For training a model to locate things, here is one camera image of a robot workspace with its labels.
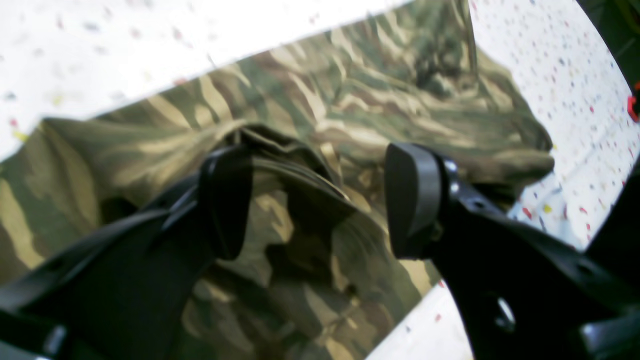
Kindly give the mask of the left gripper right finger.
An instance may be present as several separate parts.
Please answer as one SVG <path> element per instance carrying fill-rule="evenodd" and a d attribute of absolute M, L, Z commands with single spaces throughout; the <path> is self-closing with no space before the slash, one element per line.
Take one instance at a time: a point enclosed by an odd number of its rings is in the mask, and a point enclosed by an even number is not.
<path fill-rule="evenodd" d="M 585 251 L 510 219 L 422 145 L 386 149 L 393 254 L 431 260 L 477 360 L 637 360 L 639 239 L 616 229 Z"/>

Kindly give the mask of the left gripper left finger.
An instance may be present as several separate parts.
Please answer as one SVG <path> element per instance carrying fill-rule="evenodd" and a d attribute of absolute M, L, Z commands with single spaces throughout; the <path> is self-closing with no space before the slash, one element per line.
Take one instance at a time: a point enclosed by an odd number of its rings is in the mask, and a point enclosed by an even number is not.
<path fill-rule="evenodd" d="M 234 260 L 253 188 L 246 145 L 1 289 L 3 360 L 164 360 L 186 301 L 215 260 Z"/>

